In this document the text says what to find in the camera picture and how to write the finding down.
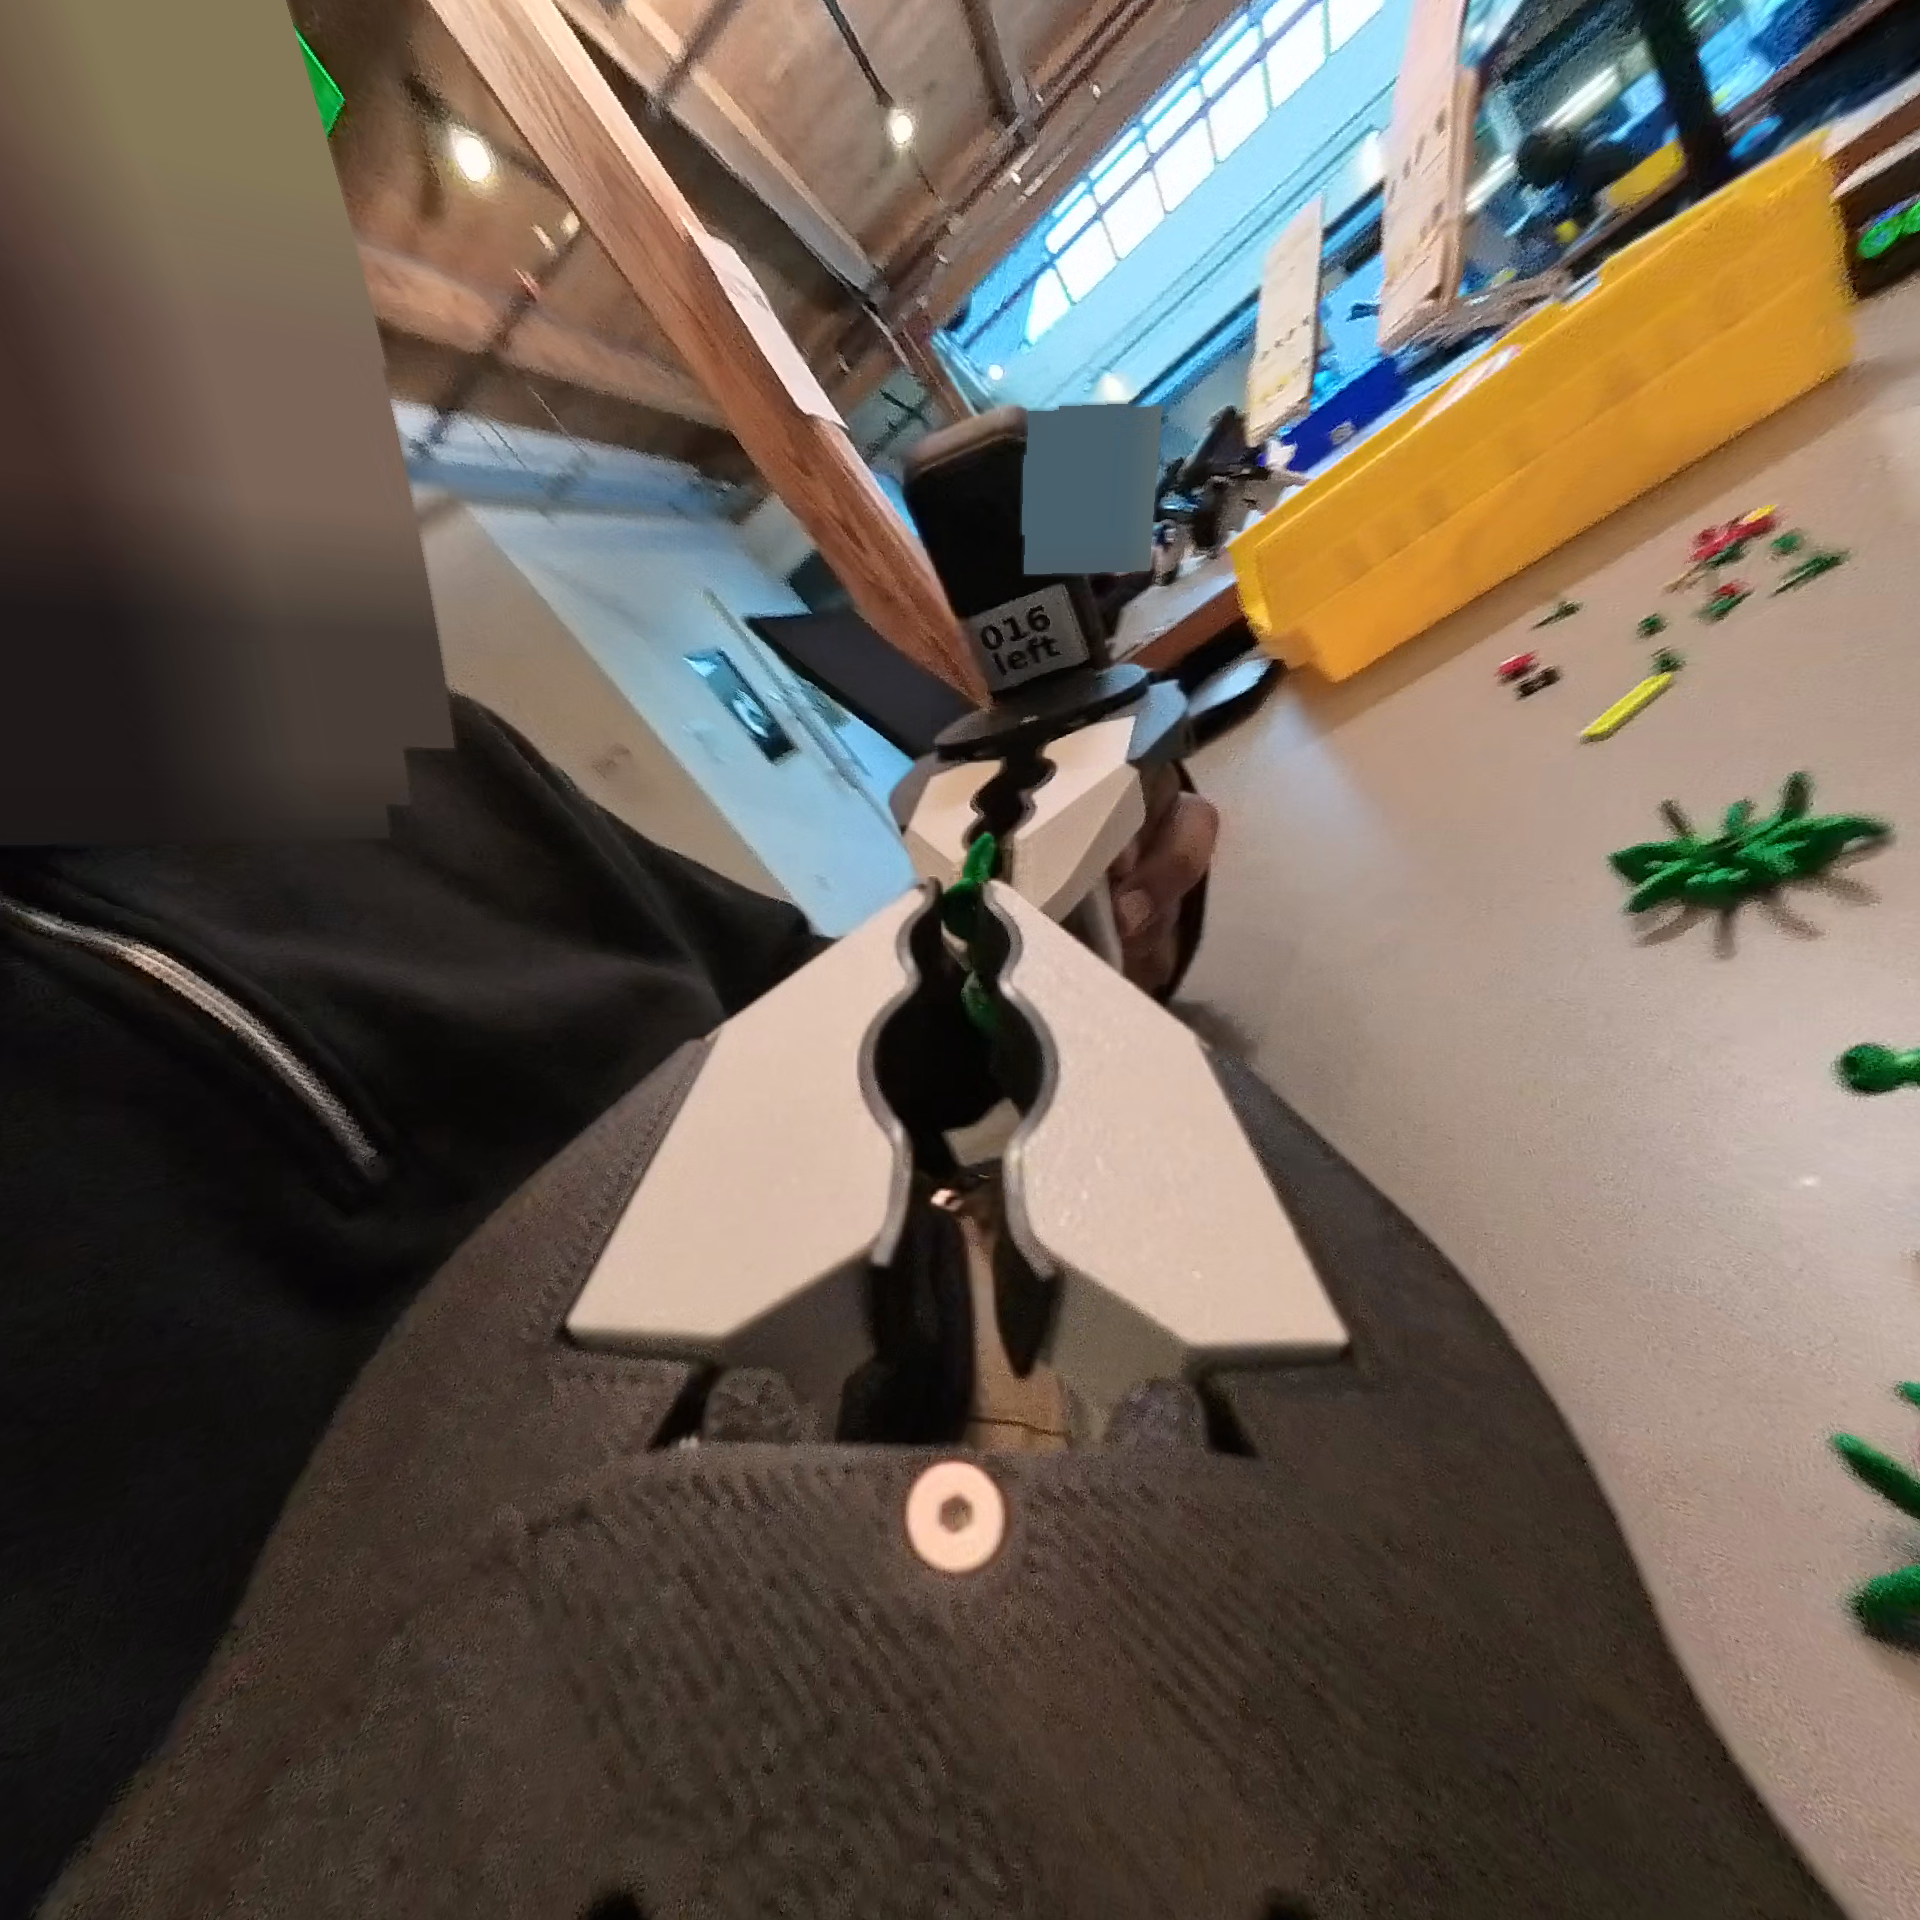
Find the cream printed card sheet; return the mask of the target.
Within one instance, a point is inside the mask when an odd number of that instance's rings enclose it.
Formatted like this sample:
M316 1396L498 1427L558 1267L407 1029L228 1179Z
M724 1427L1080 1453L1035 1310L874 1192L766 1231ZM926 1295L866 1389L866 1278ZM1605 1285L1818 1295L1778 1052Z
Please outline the cream printed card sheet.
M1469 0L1410 0L1378 177L1378 350L1408 350L1461 297L1473 163Z
M1271 445L1313 406L1316 378L1316 297L1322 297L1322 197L1294 209L1265 250L1257 334L1246 374L1246 438Z

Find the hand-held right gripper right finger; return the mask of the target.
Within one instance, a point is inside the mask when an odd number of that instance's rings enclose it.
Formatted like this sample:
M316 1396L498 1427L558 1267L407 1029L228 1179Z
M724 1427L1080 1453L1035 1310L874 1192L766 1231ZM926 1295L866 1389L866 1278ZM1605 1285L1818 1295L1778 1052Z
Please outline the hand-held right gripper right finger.
M1330 1365L1353 1333L1211 1045L1017 885L983 893L1001 1148L996 1310L1063 1377Z

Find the wooden pillar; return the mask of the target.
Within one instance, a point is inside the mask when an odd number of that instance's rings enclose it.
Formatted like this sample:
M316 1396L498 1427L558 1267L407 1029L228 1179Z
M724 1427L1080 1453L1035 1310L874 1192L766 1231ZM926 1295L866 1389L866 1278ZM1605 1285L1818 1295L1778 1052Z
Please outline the wooden pillar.
M660 325L673 356L717 401L732 438L751 453L759 477L798 515L854 609L917 668L989 704L983 660L961 642L961 616L887 503L881 475L860 462L854 430L806 421L759 337L734 325L717 268L699 250L699 209L667 180L660 156L641 144L558 5L530 0L432 0L450 46L494 87L523 144L558 180L566 209L606 250L619 286Z

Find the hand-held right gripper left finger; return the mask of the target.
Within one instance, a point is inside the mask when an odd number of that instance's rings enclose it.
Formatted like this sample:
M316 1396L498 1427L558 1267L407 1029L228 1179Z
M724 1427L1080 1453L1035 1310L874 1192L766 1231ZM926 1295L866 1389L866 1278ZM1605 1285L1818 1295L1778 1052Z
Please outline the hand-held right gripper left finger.
M866 1345L866 1274L898 1250L910 1148L881 1098L881 1029L917 986L908 885L706 1045L566 1339Z

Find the person's left hand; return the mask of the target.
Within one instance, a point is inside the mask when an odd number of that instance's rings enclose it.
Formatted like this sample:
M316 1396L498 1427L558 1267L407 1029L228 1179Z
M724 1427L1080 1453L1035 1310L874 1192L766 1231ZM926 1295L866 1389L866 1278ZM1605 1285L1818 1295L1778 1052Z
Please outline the person's left hand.
M1169 1001L1193 972L1193 922L1202 915L1220 862L1220 804L1196 797L1179 774L1151 791L1151 817L1111 873L1124 972Z

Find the person's black jacket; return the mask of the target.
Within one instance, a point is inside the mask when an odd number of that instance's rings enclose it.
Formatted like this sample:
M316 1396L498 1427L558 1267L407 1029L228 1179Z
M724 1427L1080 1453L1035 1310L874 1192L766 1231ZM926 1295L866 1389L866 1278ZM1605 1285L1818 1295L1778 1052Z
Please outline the person's black jacket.
M382 837L4 851L0 1914L163 1742L420 1285L823 948L448 724Z

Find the green brick plant pink flowers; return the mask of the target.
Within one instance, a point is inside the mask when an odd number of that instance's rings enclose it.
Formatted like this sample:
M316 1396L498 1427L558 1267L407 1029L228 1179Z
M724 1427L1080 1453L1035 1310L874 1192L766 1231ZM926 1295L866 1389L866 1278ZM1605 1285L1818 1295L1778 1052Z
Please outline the green brick plant pink flowers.
M1870 1486L1891 1514L1920 1522L1920 1476L1861 1433L1834 1433L1837 1466ZM1920 1556L1852 1588L1852 1618L1870 1641L1920 1637Z

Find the lime green flat brick plate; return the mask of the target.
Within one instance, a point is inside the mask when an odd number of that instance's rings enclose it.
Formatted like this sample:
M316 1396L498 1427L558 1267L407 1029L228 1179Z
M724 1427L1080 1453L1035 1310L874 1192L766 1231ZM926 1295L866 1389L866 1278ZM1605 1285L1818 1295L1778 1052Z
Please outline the lime green flat brick plate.
M1628 684L1609 709L1598 709L1576 743L1609 743L1609 737L1621 737L1674 678L1683 678L1683 668L1648 668L1648 678Z

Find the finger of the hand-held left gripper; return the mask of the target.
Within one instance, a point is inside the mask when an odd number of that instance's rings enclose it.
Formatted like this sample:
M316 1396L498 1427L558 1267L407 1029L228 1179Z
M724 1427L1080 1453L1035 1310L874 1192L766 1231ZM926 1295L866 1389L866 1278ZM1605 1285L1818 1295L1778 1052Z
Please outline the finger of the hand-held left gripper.
M1001 837L1001 877L1045 922L1111 877L1135 837L1135 724L1091 724L1044 743L1045 776L1024 797L1024 824Z
M955 885L983 829L983 791L996 761L910 761L908 774L908 862L917 877Z

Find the person's beige trousers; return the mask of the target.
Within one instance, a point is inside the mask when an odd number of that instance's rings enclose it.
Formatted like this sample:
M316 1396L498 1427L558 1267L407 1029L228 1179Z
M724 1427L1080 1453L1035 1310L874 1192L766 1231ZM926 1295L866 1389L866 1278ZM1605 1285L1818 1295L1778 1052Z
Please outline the person's beige trousers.
M961 1180L961 1240L969 1240L969 1302L975 1302L975 1396L961 1442L975 1453L1071 1453L1071 1396L1045 1365L1017 1374L996 1256L1001 1256L1001 1169L975 1160Z

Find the small red brick cluster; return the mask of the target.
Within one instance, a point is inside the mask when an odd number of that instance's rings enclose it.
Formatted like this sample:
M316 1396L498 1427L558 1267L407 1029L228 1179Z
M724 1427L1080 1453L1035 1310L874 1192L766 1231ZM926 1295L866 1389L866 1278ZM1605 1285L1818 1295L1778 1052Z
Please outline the small red brick cluster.
M1693 560L1660 590L1673 596L1702 590L1717 570L1747 560L1747 549L1774 537L1778 537L1778 508L1754 508L1736 522L1700 529Z

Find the green spiky brick plant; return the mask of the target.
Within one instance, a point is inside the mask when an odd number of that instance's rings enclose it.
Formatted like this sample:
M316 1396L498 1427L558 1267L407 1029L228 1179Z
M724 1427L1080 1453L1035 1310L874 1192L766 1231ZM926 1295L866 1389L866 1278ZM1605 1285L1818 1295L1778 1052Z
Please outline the green spiky brick plant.
M1902 848L1887 809L1825 804L1815 774L1794 774L1774 797L1734 797L1717 817L1693 817L1674 797L1657 817L1648 837L1605 851L1634 948L1708 935L1726 956L1754 904L1778 915Z

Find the white paper notice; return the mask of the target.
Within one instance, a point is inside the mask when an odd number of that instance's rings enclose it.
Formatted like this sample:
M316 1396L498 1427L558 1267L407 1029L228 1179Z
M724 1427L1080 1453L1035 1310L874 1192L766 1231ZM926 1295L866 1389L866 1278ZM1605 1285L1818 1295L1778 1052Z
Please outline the white paper notice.
M777 374L782 401L806 421L823 421L845 430L845 415L831 406L823 378L806 368L798 337L782 334L777 307L766 297L759 268L699 223L699 250L717 268L717 293L732 297L734 325L759 337L759 356Z

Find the yellow storage bin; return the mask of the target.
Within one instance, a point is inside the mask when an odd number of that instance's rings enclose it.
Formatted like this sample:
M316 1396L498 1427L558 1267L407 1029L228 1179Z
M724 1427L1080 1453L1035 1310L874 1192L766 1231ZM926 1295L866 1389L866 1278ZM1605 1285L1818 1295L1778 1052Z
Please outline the yellow storage bin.
M1348 684L1847 368L1847 228L1803 133L1246 529L1246 628Z

